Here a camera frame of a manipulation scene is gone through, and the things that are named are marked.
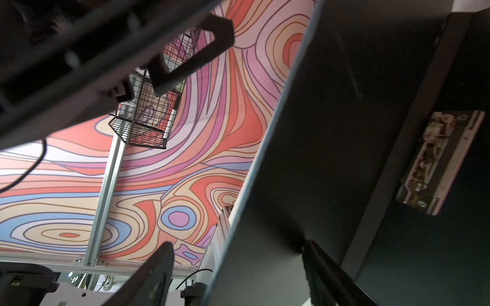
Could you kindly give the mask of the blue folder with black inside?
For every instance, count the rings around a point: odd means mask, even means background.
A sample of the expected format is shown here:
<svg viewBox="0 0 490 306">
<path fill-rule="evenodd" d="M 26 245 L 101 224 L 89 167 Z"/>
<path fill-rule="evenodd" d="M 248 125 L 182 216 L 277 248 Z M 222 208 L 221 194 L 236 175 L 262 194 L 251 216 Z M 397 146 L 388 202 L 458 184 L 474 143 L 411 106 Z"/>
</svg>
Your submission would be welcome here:
<svg viewBox="0 0 490 306">
<path fill-rule="evenodd" d="M 319 1 L 204 305 L 489 304 L 489 2 Z"/>
</svg>

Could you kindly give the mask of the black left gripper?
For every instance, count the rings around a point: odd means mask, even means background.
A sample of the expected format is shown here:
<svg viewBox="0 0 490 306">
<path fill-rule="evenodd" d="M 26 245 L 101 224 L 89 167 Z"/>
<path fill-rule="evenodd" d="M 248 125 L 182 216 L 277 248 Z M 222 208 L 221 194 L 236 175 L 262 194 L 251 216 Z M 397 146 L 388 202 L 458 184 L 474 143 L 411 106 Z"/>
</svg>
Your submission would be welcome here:
<svg viewBox="0 0 490 306">
<path fill-rule="evenodd" d="M 108 1 L 85 11 L 70 1 L 1 2 L 1 148 L 46 138 L 102 116 L 130 97 L 124 81 L 187 29 L 214 41 L 174 71 L 156 70 L 158 93 L 222 53 L 216 1 Z"/>
</svg>

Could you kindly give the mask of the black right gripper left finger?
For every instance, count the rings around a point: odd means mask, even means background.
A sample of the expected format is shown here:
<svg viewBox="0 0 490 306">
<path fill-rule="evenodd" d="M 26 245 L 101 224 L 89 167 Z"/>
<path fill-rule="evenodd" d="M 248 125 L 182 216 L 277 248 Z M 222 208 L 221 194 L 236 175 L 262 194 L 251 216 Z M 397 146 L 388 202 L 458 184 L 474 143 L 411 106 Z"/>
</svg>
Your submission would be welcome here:
<svg viewBox="0 0 490 306">
<path fill-rule="evenodd" d="M 165 305 L 173 268 L 173 245 L 165 242 L 103 306 Z"/>
</svg>

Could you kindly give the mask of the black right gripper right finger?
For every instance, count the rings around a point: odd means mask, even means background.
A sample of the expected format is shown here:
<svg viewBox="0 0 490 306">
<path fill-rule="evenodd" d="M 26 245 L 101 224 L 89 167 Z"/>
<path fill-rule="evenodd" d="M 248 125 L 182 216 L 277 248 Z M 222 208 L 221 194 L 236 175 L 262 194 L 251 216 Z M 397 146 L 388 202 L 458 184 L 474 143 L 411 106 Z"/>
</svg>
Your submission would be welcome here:
<svg viewBox="0 0 490 306">
<path fill-rule="evenodd" d="M 314 241 L 304 242 L 302 261 L 313 305 L 378 304 Z"/>
</svg>

